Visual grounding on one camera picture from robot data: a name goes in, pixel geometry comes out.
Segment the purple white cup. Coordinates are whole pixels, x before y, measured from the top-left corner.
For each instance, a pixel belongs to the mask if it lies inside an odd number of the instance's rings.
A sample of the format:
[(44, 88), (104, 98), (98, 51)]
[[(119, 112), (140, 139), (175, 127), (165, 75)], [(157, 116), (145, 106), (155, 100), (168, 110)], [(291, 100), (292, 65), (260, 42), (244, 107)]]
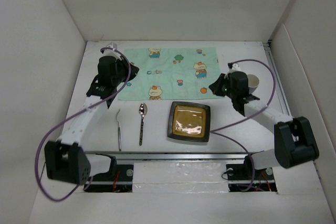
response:
[(247, 78), (248, 78), (249, 94), (253, 94), (256, 91), (256, 89), (258, 88), (258, 86), (260, 84), (260, 80), (254, 74), (248, 74)]

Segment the green cartoon cloth placemat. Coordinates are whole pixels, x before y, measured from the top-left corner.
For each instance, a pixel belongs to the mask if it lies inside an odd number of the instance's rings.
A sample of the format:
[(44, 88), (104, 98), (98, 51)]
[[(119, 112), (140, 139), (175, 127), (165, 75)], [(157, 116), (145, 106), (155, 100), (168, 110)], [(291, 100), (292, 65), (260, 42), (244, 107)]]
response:
[(208, 88), (221, 70), (214, 47), (126, 49), (137, 76), (119, 93), (121, 101), (214, 99)]

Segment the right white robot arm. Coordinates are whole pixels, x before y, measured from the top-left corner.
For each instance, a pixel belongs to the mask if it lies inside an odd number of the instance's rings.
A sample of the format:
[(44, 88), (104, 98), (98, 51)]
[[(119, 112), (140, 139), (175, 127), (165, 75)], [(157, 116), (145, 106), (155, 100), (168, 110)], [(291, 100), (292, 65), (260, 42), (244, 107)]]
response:
[(281, 166), (288, 169), (319, 158), (309, 120), (303, 116), (293, 118), (285, 115), (249, 93), (248, 77), (244, 72), (221, 74), (209, 89), (216, 96), (229, 97), (237, 112), (258, 122), (274, 135), (273, 149), (252, 154), (252, 161), (243, 165), (247, 178), (256, 178), (265, 168)]

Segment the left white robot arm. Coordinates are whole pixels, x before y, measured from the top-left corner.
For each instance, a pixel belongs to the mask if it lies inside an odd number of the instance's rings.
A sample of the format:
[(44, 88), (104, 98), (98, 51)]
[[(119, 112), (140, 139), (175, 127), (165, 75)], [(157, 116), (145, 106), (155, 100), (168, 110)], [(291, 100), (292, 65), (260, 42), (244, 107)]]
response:
[(67, 130), (55, 141), (45, 145), (46, 170), (49, 179), (84, 185), (89, 177), (100, 174), (105, 180), (117, 175), (112, 157), (86, 155), (89, 142), (99, 119), (107, 112), (121, 83), (133, 79), (139, 69), (122, 56), (103, 56), (99, 59), (98, 74), (86, 93), (84, 111), (75, 117)]

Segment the patterned handle metal spoon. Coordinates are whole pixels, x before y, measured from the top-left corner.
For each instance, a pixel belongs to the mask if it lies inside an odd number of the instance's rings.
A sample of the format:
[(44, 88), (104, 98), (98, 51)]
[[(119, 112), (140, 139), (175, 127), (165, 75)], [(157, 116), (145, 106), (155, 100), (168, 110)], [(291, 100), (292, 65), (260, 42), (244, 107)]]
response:
[(143, 130), (144, 130), (144, 117), (148, 112), (148, 107), (145, 103), (141, 103), (139, 107), (139, 115), (141, 117), (140, 123), (140, 135), (139, 135), (139, 145), (142, 146), (143, 143)]

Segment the silver metal fork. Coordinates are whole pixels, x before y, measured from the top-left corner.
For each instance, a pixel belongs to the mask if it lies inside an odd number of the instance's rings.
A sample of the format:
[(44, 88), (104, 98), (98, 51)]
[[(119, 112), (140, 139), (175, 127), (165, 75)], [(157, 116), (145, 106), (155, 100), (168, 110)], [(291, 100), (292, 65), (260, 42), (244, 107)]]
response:
[(120, 109), (117, 111), (116, 113), (116, 122), (117, 122), (117, 126), (118, 126), (118, 147), (119, 147), (119, 152), (122, 151), (122, 143), (121, 143), (121, 128), (120, 128), (120, 123), (119, 123), (119, 120), (118, 120), (118, 115), (120, 113)]

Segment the black square plate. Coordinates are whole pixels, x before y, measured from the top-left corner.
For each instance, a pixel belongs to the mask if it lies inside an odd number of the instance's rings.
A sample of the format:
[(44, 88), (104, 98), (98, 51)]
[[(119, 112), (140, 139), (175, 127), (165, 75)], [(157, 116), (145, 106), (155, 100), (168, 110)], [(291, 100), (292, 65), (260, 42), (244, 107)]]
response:
[(172, 102), (167, 124), (168, 138), (206, 144), (209, 141), (210, 126), (210, 106), (193, 102)]

